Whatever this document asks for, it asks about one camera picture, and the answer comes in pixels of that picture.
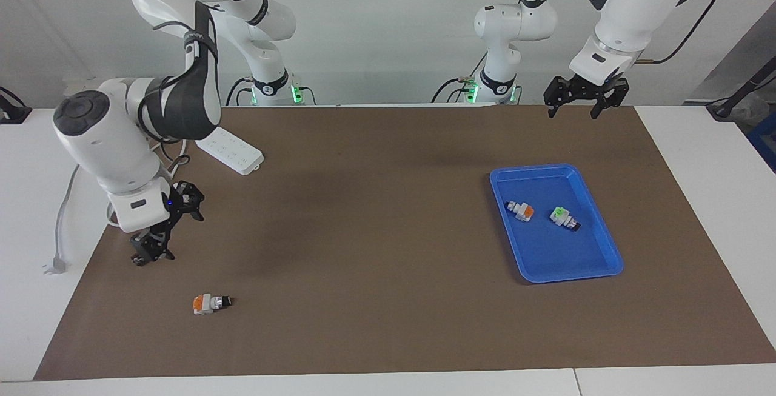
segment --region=white power strip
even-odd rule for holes
[[[264,162],[264,154],[260,150],[221,127],[206,139],[197,141],[196,145],[243,176],[258,170]]]

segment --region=blue tray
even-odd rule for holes
[[[490,183],[518,268],[530,282],[611,277],[623,271],[623,258],[576,167],[498,169],[490,174]],[[518,220],[507,211],[509,201],[532,206],[531,221]],[[549,219],[557,206],[571,211],[581,224],[577,232]]]

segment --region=power cord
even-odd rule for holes
[[[235,83],[232,84],[231,89],[229,89],[229,95],[227,95],[227,104],[225,104],[225,106],[229,106],[232,100],[232,95],[235,94],[235,90],[238,89],[238,86],[240,86],[240,84],[242,84],[243,82],[253,82],[253,78],[251,76],[245,76],[245,78],[240,78],[236,80]]]
[[[163,144],[159,144],[159,147],[161,148],[161,154],[164,155],[165,158],[167,158],[168,161],[172,162],[175,161],[174,158],[171,158],[171,156],[167,153],[166,148],[164,148]]]
[[[170,172],[171,176],[175,176],[175,173],[178,171],[178,167],[185,166],[189,162],[191,162],[192,158],[188,155],[180,155],[177,158],[175,158],[174,161],[167,167],[167,171]]]
[[[768,81],[763,82],[762,84],[757,86],[756,89],[753,89],[751,92],[754,93],[757,90],[762,90],[765,87],[769,86],[773,81],[776,81],[776,76],[773,76],[773,78],[769,79]],[[721,101],[730,100],[731,98],[732,98],[732,96],[728,96],[726,98],[719,98],[719,99],[716,99],[715,101],[710,101],[710,102],[704,103],[703,106],[715,105],[715,104],[720,103]]]
[[[187,31],[194,31],[191,26],[186,25],[183,21],[164,21],[156,26],[153,26],[152,31],[158,31],[159,29],[166,28],[167,26],[183,26]]]
[[[690,40],[690,37],[695,33],[695,29],[698,28],[698,26],[701,26],[701,22],[704,18],[706,18],[706,15],[709,14],[709,11],[712,10],[712,7],[714,7],[714,4],[717,0],[712,0],[709,2],[709,6],[706,7],[706,11],[701,14],[701,16],[698,18],[698,20],[695,22],[695,25],[692,26],[692,29],[690,29],[690,32],[687,34],[687,36],[684,37],[681,43],[679,43],[679,46],[671,52],[671,55],[666,56],[663,59],[658,59],[658,61],[654,61],[654,59],[638,59],[637,62],[635,62],[638,65],[654,65],[654,64],[662,64],[663,62],[668,61],[669,59],[673,58],[674,55],[679,53],[682,47],[684,47],[685,44],[687,44],[687,41]]]
[[[455,93],[458,93],[458,97],[460,98],[462,93],[466,93],[466,92],[468,92],[468,91],[469,91],[469,89],[457,89],[457,90],[453,90],[453,92],[452,92],[452,93],[450,93],[450,95],[449,95],[449,96],[448,96],[448,98],[447,98],[447,103],[453,103],[453,102],[451,102],[451,100],[452,100],[452,95],[454,95]]]
[[[480,66],[483,64],[483,61],[485,61],[486,57],[487,57],[487,52],[485,52],[485,54],[483,54],[483,57],[480,58],[480,61],[477,63],[476,66],[474,66],[474,70],[472,70],[472,73],[471,73],[471,75],[469,75],[469,78],[473,78],[474,77],[474,73],[477,72],[477,69],[480,68]],[[455,103],[458,103],[458,101],[461,100],[461,93],[463,93],[463,92],[458,92],[458,97],[455,98]]]
[[[242,89],[242,90],[238,91],[238,98],[236,99],[238,101],[238,106],[240,106],[240,94],[244,93],[244,92],[249,92],[250,94],[253,94],[253,90],[252,89]]]
[[[226,12],[227,10],[221,8],[221,4],[214,4],[213,6],[210,6],[208,4],[203,4],[207,7],[207,9],[210,9],[210,11],[217,11],[217,12]]]
[[[75,169],[73,169],[72,174],[70,174],[70,181],[67,183],[67,191],[65,192],[64,199],[59,206],[59,212],[56,213],[56,224],[55,230],[53,231],[53,242],[55,242],[55,250],[53,251],[53,258],[51,258],[51,263],[45,264],[44,266],[44,274],[47,275],[60,275],[64,274],[64,272],[67,270],[67,264],[64,262],[64,260],[62,260],[61,253],[62,219],[64,218],[64,210],[67,207],[67,202],[70,200],[70,194],[73,192],[75,175],[78,173],[78,169],[80,168],[81,166],[76,164]]]
[[[520,100],[523,98],[523,86],[516,86],[516,89],[520,89],[520,95],[518,95],[518,101],[515,105],[520,105]]]
[[[465,78],[452,78],[451,80],[444,82],[444,84],[439,87],[437,92],[434,94],[434,98],[432,98],[432,101],[430,103],[436,103],[437,97],[441,94],[441,92],[444,90],[445,87],[449,86],[449,84],[454,84],[455,82],[458,82],[460,84],[463,84],[466,82]]]
[[[310,92],[310,94],[313,96],[313,105],[318,106],[318,101],[315,100],[315,92],[310,87],[299,87],[299,90],[302,92]]]

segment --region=brown tabletop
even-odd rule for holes
[[[264,151],[243,177],[196,148],[205,193],[175,261],[106,230],[37,380],[774,363],[633,109],[226,109]],[[570,163],[617,277],[521,278],[488,174]],[[203,293],[235,305],[194,316]]]

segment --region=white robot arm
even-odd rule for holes
[[[203,139],[221,120],[217,85],[218,33],[249,59],[255,90],[268,101],[290,101],[291,76],[269,40],[291,37],[296,20],[273,0],[133,0],[155,29],[183,37],[182,75],[113,79],[96,91],[67,98],[55,111],[62,144],[108,193],[142,266],[174,260],[167,248],[183,214],[203,220],[204,195],[172,177],[150,150],[146,137],[164,144]]]
[[[582,51],[571,61],[576,75],[556,76],[544,93],[549,116],[560,106],[578,99],[596,100],[591,116],[623,103],[629,91],[623,73],[637,63],[651,41],[652,32],[686,0],[590,0],[601,20]]]
[[[477,36],[487,43],[487,61],[477,73],[477,102],[510,100],[520,64],[516,41],[548,39],[558,15],[547,0],[519,0],[517,4],[483,7],[475,18]]]

